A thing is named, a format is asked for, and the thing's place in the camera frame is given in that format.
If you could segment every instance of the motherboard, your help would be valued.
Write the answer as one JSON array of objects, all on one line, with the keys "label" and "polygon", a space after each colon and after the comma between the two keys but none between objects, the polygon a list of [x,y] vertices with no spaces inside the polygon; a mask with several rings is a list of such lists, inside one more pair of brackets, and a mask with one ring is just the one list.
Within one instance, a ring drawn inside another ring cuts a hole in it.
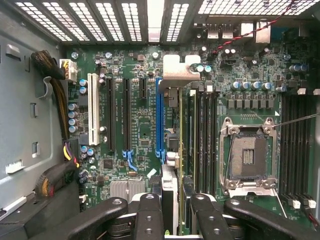
[{"label": "motherboard", "polygon": [[[195,192],[218,202],[244,198],[309,225],[293,203],[295,194],[312,189],[313,122],[277,125],[310,114],[305,90],[316,74],[311,64],[316,43],[279,38],[259,49],[232,45],[212,54],[217,46],[68,49],[67,58],[77,66],[76,84],[68,84],[68,116],[70,136],[80,149],[82,210],[109,197],[130,202],[150,192],[150,179],[170,163],[180,186],[190,177]],[[184,76],[175,76],[184,63],[198,80],[185,77],[181,83]],[[289,101],[300,104],[294,115],[284,110]],[[284,131],[308,138],[294,166]],[[290,168],[303,172],[291,177]],[[296,186],[306,182],[303,189],[288,189],[292,178]]]}]

